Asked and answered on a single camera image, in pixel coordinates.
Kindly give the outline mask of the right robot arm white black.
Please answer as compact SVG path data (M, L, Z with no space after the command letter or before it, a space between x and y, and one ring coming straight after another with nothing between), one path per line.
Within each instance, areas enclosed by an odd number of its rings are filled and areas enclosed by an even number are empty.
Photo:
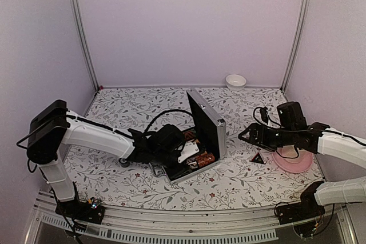
M329 125L315 122L308 125L298 102L277 107L280 127L267 124L268 119L256 121L242 131L238 138L270 152L284 146L303 149L313 154L328 155L365 168L365 140L342 133ZM365 202L365 177L338 182L318 181L303 191L296 214L309 218L318 205Z

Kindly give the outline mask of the aluminium poker case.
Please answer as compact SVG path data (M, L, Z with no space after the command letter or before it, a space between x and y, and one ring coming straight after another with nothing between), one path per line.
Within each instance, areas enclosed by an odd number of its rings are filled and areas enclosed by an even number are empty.
M150 163L149 167L155 177L167 177L169 183L176 184L198 175L220 163L226 156L226 122L196 90L190 88L186 91L193 116L194 126L183 131L188 142L196 142L199 152L191 157L212 153L215 162L195 170L190 176L183 178L168 178L162 164Z

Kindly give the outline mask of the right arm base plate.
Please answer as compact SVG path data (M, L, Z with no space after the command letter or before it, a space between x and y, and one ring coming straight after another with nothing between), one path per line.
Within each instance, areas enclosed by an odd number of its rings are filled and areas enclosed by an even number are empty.
M316 181L310 184L300 195L300 202L280 202L274 207L274 215L279 219L281 225L298 222L305 219L325 214L324 206L319 205L315 200L315 192L324 181Z

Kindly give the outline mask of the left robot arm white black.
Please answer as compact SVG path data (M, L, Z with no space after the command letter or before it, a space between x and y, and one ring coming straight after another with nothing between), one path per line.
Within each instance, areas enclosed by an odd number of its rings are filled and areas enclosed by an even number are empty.
M167 124L159 131L119 130L78 115L60 99L33 118L28 135L16 145L24 147L28 160L44 173L63 209L73 218L85 213L85 205L77 199L75 186L59 160L60 145L106 152L120 161L157 162L167 167L181 164L198 151L186 144L183 132L174 125Z

